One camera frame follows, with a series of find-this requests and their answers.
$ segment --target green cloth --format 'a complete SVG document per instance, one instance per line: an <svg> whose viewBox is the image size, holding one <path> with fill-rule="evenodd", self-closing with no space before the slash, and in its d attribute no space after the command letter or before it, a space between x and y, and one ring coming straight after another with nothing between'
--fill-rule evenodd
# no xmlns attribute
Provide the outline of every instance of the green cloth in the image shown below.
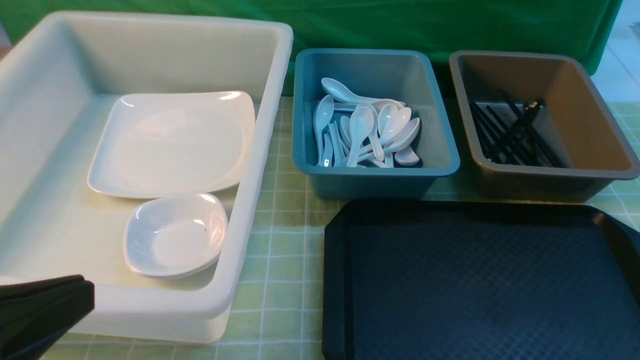
<svg viewBox="0 0 640 360"><path fill-rule="evenodd" d="M429 56L452 96L449 55L460 49L564 54L589 73L600 63L622 0L0 0L14 42L58 10L156 12L285 22L293 60L309 47L412 49Z"/></svg>

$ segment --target black serving tray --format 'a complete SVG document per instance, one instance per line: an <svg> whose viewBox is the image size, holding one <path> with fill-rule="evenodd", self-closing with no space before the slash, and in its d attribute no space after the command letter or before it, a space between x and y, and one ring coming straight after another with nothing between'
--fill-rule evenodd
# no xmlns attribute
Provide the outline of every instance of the black serving tray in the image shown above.
<svg viewBox="0 0 640 360"><path fill-rule="evenodd" d="M640 234L589 206L356 200L324 230L332 359L640 359Z"/></svg>

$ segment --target small square dish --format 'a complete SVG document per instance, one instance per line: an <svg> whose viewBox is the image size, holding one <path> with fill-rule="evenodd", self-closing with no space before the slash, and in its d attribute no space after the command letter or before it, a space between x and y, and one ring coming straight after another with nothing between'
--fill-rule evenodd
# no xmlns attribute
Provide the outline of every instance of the small square dish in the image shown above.
<svg viewBox="0 0 640 360"><path fill-rule="evenodd" d="M104 126L88 186L135 199L230 188L242 177L254 126L244 92L123 96Z"/></svg>

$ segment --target plastic bin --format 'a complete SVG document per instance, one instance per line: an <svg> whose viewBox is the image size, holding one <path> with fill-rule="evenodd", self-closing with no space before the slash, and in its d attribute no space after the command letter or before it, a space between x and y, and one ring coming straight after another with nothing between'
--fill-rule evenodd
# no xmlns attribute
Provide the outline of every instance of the plastic bin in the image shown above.
<svg viewBox="0 0 640 360"><path fill-rule="evenodd" d="M320 80L334 78L358 95L403 101L422 121L412 146L415 168L318 167L312 119L326 94ZM335 114L334 118L344 114ZM296 58L292 157L324 199L406 197L419 199L439 177L460 166L451 127L429 59L415 51L309 49Z"/></svg>
<svg viewBox="0 0 640 360"><path fill-rule="evenodd" d="M54 13L0 61L0 284L82 274L95 310L72 332L211 343L244 263L293 34L217 17ZM241 90L257 111L216 266L172 281L127 269L122 237L144 200L96 193L86 175L124 94ZM216 156L211 154L212 161Z"/></svg>
<svg viewBox="0 0 640 360"><path fill-rule="evenodd" d="M640 176L638 158L577 61L565 56L458 51L449 60L479 192L489 197L584 202L614 180ZM468 102L491 104L510 125L519 104L543 98L533 123L567 168L502 165L485 158Z"/></svg>

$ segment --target plate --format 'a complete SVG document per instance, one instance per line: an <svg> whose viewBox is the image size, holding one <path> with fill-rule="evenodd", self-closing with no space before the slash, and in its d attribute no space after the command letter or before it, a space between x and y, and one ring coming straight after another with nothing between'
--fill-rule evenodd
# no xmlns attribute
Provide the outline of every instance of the plate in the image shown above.
<svg viewBox="0 0 640 360"><path fill-rule="evenodd" d="M230 188L240 182L254 125L244 92L123 96L104 126L87 183L137 199Z"/></svg>
<svg viewBox="0 0 640 360"><path fill-rule="evenodd" d="M211 194L146 202L127 223L125 262L132 271L149 277L195 274L218 260L227 224L225 209Z"/></svg>

